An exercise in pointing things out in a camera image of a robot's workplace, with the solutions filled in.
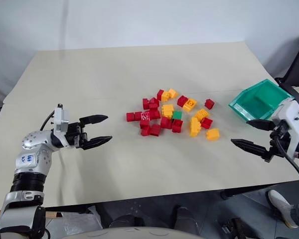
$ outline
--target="teal plastic bin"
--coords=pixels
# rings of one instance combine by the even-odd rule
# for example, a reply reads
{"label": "teal plastic bin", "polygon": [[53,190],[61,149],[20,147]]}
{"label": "teal plastic bin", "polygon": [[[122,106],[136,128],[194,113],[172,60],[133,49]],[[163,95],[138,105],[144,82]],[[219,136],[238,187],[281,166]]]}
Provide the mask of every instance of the teal plastic bin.
{"label": "teal plastic bin", "polygon": [[293,99],[293,96],[265,79],[243,90],[229,107],[245,120],[265,120],[277,109],[279,103],[287,98]]}

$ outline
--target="toy building block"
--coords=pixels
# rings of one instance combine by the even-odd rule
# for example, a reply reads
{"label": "toy building block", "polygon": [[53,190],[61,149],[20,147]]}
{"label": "toy building block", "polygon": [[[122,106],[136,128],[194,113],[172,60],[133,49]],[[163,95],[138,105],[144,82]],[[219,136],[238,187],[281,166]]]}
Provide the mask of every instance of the toy building block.
{"label": "toy building block", "polygon": [[150,134],[154,136],[159,136],[160,132],[160,125],[159,124],[153,124],[150,128]]}
{"label": "toy building block", "polygon": [[141,135],[142,136],[149,136],[150,135],[150,127],[145,126],[144,128],[142,128]]}
{"label": "toy building block", "polygon": [[183,109],[187,112],[190,112],[195,105],[197,104],[197,101],[194,99],[188,99],[188,101],[184,104]]}
{"label": "toy building block", "polygon": [[206,137],[210,141],[215,141],[219,138],[219,129],[213,128],[206,132]]}
{"label": "toy building block", "polygon": [[141,128],[145,128],[145,127],[147,127],[147,126],[149,126],[150,125],[150,121],[149,120],[141,120],[140,121],[140,127]]}
{"label": "toy building block", "polygon": [[141,113],[141,120],[148,120],[148,121],[150,121],[150,113],[149,112]]}
{"label": "toy building block", "polygon": [[201,126],[205,129],[209,129],[213,121],[209,118],[204,118],[201,122]]}
{"label": "toy building block", "polygon": [[160,127],[171,129],[172,128],[171,119],[168,119],[167,117],[162,117],[160,120]]}
{"label": "toy building block", "polygon": [[161,114],[167,117],[169,120],[173,117],[174,106],[173,105],[163,105],[161,107]]}
{"label": "toy building block", "polygon": [[173,119],[181,120],[181,111],[174,111],[173,112]]}
{"label": "toy building block", "polygon": [[159,113],[159,111],[158,110],[156,110],[156,111],[150,111],[149,112],[149,118],[151,120],[160,119],[160,113]]}
{"label": "toy building block", "polygon": [[177,105],[180,107],[183,107],[184,104],[188,101],[188,98],[185,96],[181,96],[179,97],[179,99],[177,100]]}
{"label": "toy building block", "polygon": [[170,93],[167,91],[164,91],[163,94],[161,95],[161,101],[162,102],[167,102],[170,98]]}
{"label": "toy building block", "polygon": [[169,89],[170,98],[174,99],[178,96],[178,93],[174,89]]}
{"label": "toy building block", "polygon": [[135,121],[135,115],[133,112],[126,113],[126,121],[127,122]]}
{"label": "toy building block", "polygon": [[163,92],[164,92],[163,90],[159,90],[158,93],[157,93],[157,99],[159,101],[161,101],[161,96],[162,96]]}
{"label": "toy building block", "polygon": [[214,106],[215,102],[213,102],[211,99],[207,99],[205,102],[205,107],[211,110]]}
{"label": "toy building block", "polygon": [[158,104],[151,104],[151,103],[149,104],[149,110],[150,110],[150,111],[152,111],[152,110],[155,110],[155,111],[156,111],[157,108],[158,108]]}
{"label": "toy building block", "polygon": [[198,135],[198,133],[201,130],[200,122],[198,121],[198,118],[192,117],[190,121],[190,136],[195,137]]}
{"label": "toy building block", "polygon": [[143,99],[143,109],[148,110],[150,108],[150,103],[148,99]]}
{"label": "toy building block", "polygon": [[197,113],[195,114],[195,117],[198,118],[198,121],[202,121],[205,117],[208,117],[208,116],[209,116],[209,112],[204,109],[197,111]]}
{"label": "toy building block", "polygon": [[173,121],[173,125],[171,127],[171,131],[174,133],[180,133],[181,132],[181,126],[183,125],[183,121],[180,119],[176,119]]}
{"label": "toy building block", "polygon": [[139,121],[142,119],[142,111],[135,112],[134,115],[135,115],[135,121]]}
{"label": "toy building block", "polygon": [[158,99],[156,99],[155,97],[151,98],[151,99],[149,100],[149,103],[150,103],[150,104],[157,104],[157,105],[159,106],[159,101],[158,101]]}

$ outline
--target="white table surface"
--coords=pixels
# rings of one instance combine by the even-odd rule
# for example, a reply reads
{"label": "white table surface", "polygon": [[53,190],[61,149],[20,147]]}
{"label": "white table surface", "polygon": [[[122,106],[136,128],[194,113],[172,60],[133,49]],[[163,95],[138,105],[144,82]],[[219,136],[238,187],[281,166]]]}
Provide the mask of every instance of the white table surface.
{"label": "white table surface", "polygon": [[[53,154],[46,207],[298,180],[285,159],[265,163],[230,142],[244,138],[269,146],[268,132],[245,124],[228,107],[242,89],[266,78],[272,80],[244,42],[39,51],[0,113],[0,208],[23,136],[38,130],[58,103],[71,122],[108,115],[86,132],[89,138],[113,139],[98,148]],[[126,122],[126,112],[142,111],[142,98],[169,88],[198,105],[183,112],[181,134],[164,129],[159,137],[142,137],[138,122]],[[207,98],[216,102],[210,118],[221,134],[213,142],[205,130],[189,136],[190,117]],[[176,106],[176,100],[168,104]]]}

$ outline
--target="person's shoe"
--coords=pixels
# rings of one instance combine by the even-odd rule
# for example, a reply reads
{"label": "person's shoe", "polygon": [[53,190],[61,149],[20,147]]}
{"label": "person's shoe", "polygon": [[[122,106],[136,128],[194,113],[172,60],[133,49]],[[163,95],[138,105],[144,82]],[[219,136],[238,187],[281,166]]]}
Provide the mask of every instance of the person's shoe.
{"label": "person's shoe", "polygon": [[268,192],[268,198],[271,204],[281,213],[286,226],[289,228],[297,228],[298,226],[291,218],[291,209],[293,206],[290,205],[288,201],[275,190],[270,190]]}

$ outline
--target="white wall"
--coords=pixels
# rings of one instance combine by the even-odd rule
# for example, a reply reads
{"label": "white wall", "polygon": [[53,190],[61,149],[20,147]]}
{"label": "white wall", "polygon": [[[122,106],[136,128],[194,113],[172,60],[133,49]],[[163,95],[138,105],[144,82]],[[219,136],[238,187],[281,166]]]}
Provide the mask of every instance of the white wall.
{"label": "white wall", "polygon": [[0,0],[0,105],[37,50],[241,40],[282,74],[299,0]]}

